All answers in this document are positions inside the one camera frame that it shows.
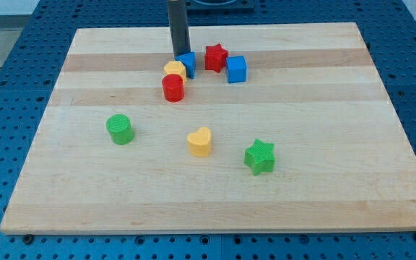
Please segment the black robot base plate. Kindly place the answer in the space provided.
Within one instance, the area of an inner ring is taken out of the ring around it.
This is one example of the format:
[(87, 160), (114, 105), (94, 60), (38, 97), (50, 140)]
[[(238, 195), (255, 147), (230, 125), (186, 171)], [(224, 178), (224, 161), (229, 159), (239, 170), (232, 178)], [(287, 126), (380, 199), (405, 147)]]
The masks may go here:
[(190, 11), (201, 10), (254, 10), (252, 0), (186, 0), (186, 8)]

